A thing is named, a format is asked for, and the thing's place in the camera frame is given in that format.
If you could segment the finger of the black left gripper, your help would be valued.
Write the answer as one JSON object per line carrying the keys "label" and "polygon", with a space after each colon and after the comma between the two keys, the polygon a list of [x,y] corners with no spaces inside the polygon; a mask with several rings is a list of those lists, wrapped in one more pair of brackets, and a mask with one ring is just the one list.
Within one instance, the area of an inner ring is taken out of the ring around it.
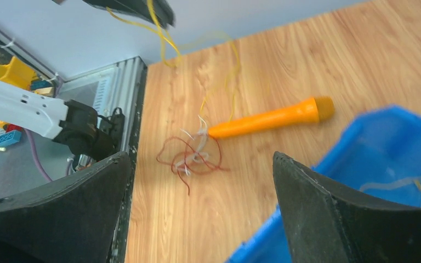
{"label": "finger of the black left gripper", "polygon": [[[146,0],[83,0],[94,8],[104,9],[107,7],[114,12],[134,16],[153,23],[152,16],[147,7]],[[167,1],[152,1],[156,18],[162,28],[175,26],[175,14]]]}

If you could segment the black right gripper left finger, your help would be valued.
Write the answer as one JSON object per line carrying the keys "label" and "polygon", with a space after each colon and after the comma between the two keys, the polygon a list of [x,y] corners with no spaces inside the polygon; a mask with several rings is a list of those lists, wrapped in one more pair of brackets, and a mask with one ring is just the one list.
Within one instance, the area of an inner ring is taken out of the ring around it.
{"label": "black right gripper left finger", "polygon": [[0,262],[107,262],[127,183],[119,152],[0,199]]}

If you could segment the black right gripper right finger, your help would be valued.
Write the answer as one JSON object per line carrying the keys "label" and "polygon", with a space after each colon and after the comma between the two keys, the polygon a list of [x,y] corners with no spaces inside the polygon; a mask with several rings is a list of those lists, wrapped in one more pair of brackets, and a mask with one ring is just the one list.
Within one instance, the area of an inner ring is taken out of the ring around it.
{"label": "black right gripper right finger", "polygon": [[272,170],[293,262],[421,262],[421,208],[354,190],[282,152]]}

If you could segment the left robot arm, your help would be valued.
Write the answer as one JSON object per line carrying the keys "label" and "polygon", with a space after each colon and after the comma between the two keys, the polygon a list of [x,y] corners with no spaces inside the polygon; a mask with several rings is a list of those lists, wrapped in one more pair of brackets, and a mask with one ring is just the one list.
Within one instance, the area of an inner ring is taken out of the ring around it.
{"label": "left robot arm", "polygon": [[78,101],[49,98],[0,81],[0,121],[66,145],[74,155],[101,161],[118,152],[115,140],[98,128],[99,117]]}

